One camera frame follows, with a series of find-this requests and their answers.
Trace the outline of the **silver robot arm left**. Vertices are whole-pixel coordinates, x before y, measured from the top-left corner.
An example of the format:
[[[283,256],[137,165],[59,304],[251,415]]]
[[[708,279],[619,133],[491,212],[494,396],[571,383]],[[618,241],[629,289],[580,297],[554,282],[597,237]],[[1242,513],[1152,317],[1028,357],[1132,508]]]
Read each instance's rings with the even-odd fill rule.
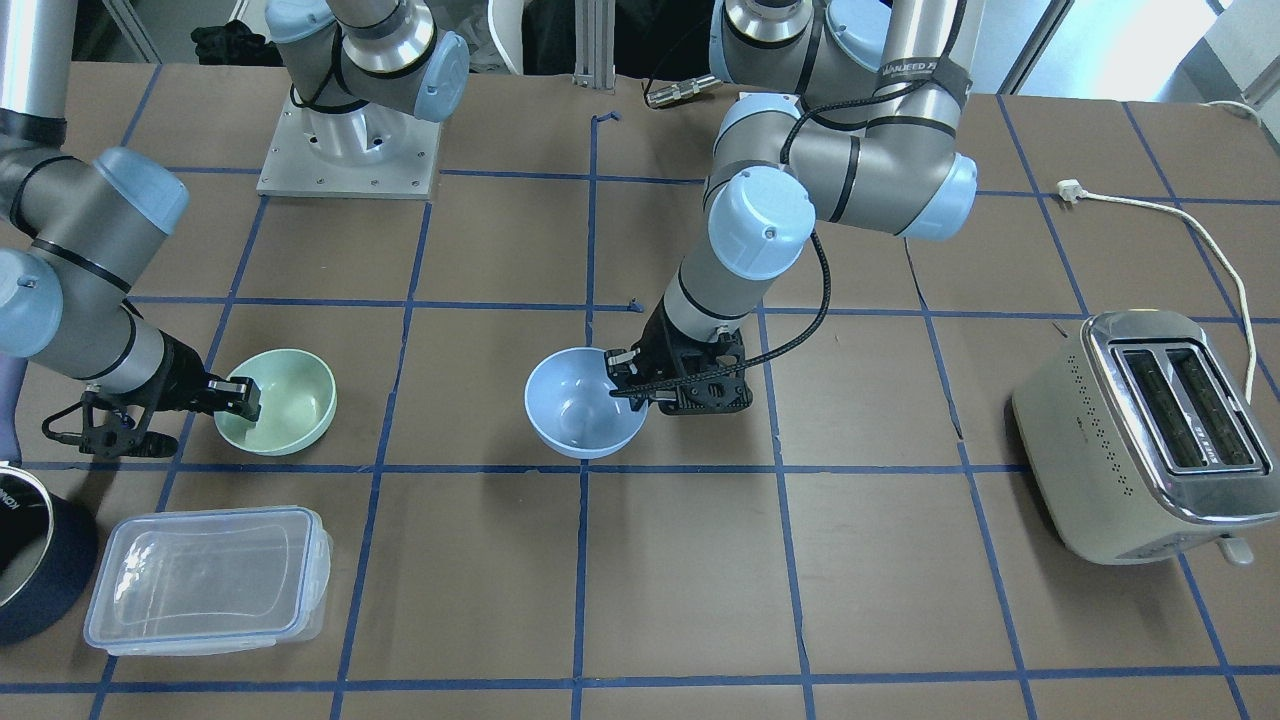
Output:
[[[978,169],[956,149],[982,1],[718,1],[709,67],[751,92],[727,111],[703,228],[640,340],[611,350],[612,395],[668,415],[753,401],[740,325],[820,222],[947,240]]]

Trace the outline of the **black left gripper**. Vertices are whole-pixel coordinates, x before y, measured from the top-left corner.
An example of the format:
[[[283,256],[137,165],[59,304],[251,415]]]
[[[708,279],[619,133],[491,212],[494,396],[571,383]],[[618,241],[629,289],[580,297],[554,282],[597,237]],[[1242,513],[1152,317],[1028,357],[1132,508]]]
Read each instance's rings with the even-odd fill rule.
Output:
[[[627,373],[626,388],[677,380],[630,397],[632,410],[654,402],[671,416],[740,413],[753,404],[745,370],[728,369],[746,360],[740,331],[713,332],[713,340],[686,336],[668,318],[660,301],[632,348],[605,351],[607,373]]]

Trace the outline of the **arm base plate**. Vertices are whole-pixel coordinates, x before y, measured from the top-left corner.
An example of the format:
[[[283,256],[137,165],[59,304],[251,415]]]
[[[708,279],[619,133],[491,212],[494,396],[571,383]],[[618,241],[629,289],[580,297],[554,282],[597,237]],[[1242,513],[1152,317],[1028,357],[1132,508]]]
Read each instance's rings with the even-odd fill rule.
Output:
[[[428,201],[442,124],[369,104],[324,114],[283,102],[257,192],[289,199]]]

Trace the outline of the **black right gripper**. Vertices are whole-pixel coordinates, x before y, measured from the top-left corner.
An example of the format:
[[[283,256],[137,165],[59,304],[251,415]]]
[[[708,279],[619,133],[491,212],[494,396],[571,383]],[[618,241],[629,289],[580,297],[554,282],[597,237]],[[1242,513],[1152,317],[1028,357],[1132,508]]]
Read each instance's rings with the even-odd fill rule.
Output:
[[[86,389],[77,402],[44,420],[42,434],[100,459],[170,457],[178,442],[150,429],[156,413],[229,413],[250,423],[260,419],[261,388],[255,379],[219,379],[193,348],[169,334],[160,336],[161,360],[140,388],[115,395],[105,386]]]

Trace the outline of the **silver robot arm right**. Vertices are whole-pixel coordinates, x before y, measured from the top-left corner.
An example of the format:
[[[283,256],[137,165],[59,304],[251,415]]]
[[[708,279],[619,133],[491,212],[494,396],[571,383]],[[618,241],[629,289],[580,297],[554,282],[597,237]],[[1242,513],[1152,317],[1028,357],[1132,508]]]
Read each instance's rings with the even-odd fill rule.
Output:
[[[17,400],[29,364],[78,380],[79,429],[47,438],[96,457],[170,457],[156,413],[211,415],[253,454],[285,455],[317,439],[337,410],[337,383],[312,354],[319,387],[294,372],[209,372],[188,345],[131,305],[134,283],[175,231],[189,191],[131,149],[92,161],[63,150],[73,1],[3,4],[3,220],[27,250],[3,250],[3,465],[20,461]],[[463,37],[440,29],[424,1],[270,1],[265,20],[291,73],[294,105],[317,119],[452,115],[468,79]]]

